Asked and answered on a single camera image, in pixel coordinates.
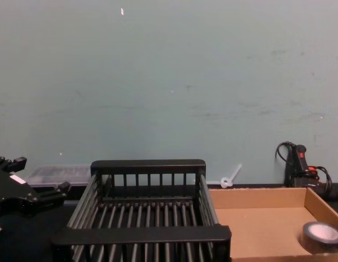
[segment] cardboard box flap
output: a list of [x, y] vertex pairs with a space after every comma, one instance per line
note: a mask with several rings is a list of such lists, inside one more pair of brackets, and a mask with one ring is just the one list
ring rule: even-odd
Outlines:
[[318, 221], [338, 228], [338, 213], [311, 189], [306, 192], [305, 207]]
[[211, 189], [216, 209], [304, 207], [306, 188]]

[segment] painted wall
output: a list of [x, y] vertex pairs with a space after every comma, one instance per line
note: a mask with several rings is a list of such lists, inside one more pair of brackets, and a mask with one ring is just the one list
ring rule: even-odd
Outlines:
[[338, 0], [0, 0], [0, 156], [26, 175], [202, 158], [280, 183], [283, 140], [338, 182]]

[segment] dish rack bar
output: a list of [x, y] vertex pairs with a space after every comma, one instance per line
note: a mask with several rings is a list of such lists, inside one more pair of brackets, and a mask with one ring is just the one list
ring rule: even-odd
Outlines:
[[231, 232], [218, 223], [205, 172], [199, 159], [93, 162], [67, 227], [51, 239], [54, 262], [230, 261]]

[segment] white label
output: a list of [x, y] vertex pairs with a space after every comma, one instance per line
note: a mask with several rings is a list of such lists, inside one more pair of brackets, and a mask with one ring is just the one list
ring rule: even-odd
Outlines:
[[22, 178], [16, 176], [16, 175], [12, 175], [10, 176], [13, 180], [15, 180], [16, 182], [18, 182], [19, 184], [24, 184], [26, 183], [26, 181], [24, 181]]

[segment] black tape roll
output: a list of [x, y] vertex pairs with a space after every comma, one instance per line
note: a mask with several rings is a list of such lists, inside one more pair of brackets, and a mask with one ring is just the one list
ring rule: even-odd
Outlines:
[[338, 229], [322, 222], [309, 222], [303, 226], [301, 245], [311, 254], [337, 253]]

